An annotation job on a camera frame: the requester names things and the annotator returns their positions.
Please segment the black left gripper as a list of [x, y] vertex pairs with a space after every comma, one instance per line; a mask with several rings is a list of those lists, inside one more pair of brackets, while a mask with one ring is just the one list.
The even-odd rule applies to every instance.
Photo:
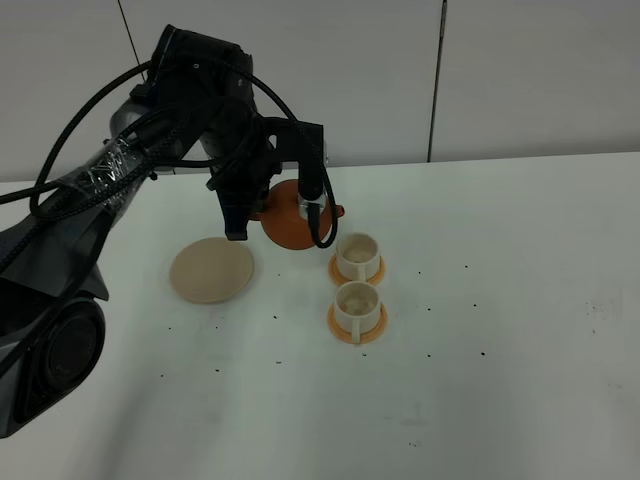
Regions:
[[217, 192], [230, 241], [246, 241], [248, 223], [264, 208], [275, 171], [266, 158], [274, 149], [254, 102], [220, 100], [204, 131], [204, 151], [211, 161], [207, 188]]

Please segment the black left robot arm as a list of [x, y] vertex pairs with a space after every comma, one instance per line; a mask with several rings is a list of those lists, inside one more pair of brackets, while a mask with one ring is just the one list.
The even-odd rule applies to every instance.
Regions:
[[2, 197], [29, 213], [1, 234], [1, 434], [9, 437], [76, 389], [102, 353], [109, 297], [98, 268], [107, 236], [157, 172], [206, 152], [230, 240], [265, 199], [278, 167], [240, 46], [167, 27], [137, 85], [84, 165]]

